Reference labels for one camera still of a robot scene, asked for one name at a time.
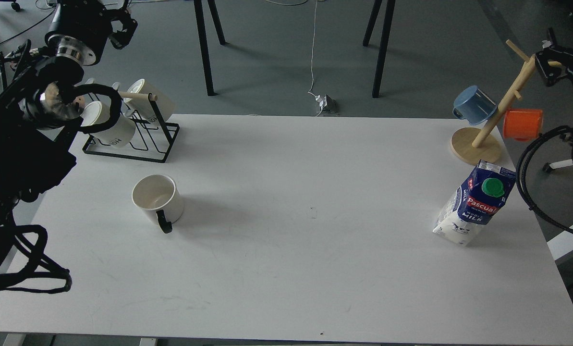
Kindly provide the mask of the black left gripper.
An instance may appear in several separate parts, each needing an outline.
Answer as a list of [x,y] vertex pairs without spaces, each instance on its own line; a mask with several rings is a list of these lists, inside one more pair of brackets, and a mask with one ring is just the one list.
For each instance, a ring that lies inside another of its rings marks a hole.
[[[120,22],[122,28],[111,32],[111,22]],[[107,10],[98,0],[58,0],[45,43],[56,56],[92,66],[100,62],[108,38],[121,50],[130,44],[137,27],[128,8]]]

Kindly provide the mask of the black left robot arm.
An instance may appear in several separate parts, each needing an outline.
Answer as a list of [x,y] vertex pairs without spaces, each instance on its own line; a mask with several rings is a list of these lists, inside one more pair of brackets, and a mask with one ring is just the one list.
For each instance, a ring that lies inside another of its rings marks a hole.
[[137,21],[129,2],[107,9],[99,0],[59,0],[45,46],[26,41],[5,62],[16,65],[0,93],[0,291],[57,294],[73,284],[68,269],[45,254],[40,225],[16,225],[19,201],[33,202],[58,186],[77,159],[69,152],[77,132],[115,127],[122,98],[105,85],[81,85],[84,66],[100,62],[108,41],[127,46]]

